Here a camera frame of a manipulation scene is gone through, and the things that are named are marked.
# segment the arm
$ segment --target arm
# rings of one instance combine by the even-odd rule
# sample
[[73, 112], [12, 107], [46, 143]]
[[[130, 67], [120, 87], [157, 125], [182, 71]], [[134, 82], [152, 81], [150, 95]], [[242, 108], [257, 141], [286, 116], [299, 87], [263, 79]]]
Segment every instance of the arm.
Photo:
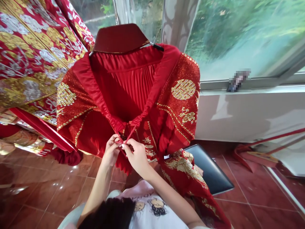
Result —
[[111, 174], [118, 158], [119, 146], [114, 142], [117, 134], [113, 135], [107, 142], [106, 150], [98, 169], [91, 193], [86, 202], [84, 210], [78, 220], [77, 227], [83, 222], [87, 215], [95, 212], [101, 203], [106, 200], [111, 182]]
[[189, 228], [205, 226], [191, 205], [149, 165], [145, 153], [145, 146], [134, 139], [130, 139], [127, 144], [131, 144], [134, 149], [132, 153], [126, 144], [122, 145], [132, 167], [143, 179], [151, 184], [177, 216]]

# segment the red tile floor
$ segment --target red tile floor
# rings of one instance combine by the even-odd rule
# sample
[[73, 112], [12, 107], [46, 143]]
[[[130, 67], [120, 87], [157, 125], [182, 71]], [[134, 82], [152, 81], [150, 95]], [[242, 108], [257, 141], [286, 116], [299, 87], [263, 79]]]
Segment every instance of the red tile floor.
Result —
[[[253, 174], [230, 156], [235, 143], [193, 143], [200, 143], [235, 185], [215, 196], [235, 229], [305, 228], [305, 217], [265, 167]], [[22, 150], [0, 157], [0, 228], [57, 228], [88, 198], [100, 162], [85, 155], [78, 166], [70, 167]], [[131, 186], [138, 179], [136, 173], [127, 177], [115, 169], [110, 191]], [[296, 193], [304, 200], [304, 192]]]

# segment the window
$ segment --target window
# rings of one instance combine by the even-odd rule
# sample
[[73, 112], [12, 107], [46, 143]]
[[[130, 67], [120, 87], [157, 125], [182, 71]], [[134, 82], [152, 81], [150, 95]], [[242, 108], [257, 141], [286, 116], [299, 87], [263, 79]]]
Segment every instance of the window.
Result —
[[91, 33], [136, 23], [154, 43], [177, 46], [200, 67], [201, 89], [305, 83], [304, 0], [71, 0]]
[[304, 11], [303, 0], [201, 0], [186, 53], [202, 81], [228, 80], [245, 68], [252, 79], [276, 80], [304, 43]]

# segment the stool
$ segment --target stool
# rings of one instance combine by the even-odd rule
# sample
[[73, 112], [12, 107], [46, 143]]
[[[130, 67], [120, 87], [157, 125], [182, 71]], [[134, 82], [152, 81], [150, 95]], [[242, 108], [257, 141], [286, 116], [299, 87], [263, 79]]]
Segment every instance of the stool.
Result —
[[215, 161], [205, 152], [201, 145], [196, 144], [184, 149], [194, 157], [195, 164], [203, 170], [203, 179], [212, 195], [230, 191], [234, 185], [219, 168]]

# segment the wooden hanger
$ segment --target wooden hanger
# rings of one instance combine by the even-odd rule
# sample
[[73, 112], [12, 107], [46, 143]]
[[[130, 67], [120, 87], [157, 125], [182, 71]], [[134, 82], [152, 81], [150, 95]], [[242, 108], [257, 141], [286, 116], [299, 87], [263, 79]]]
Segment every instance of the wooden hanger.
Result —
[[150, 42], [136, 24], [110, 26], [99, 29], [89, 56], [93, 52], [127, 53], [147, 44], [164, 51], [163, 47]]

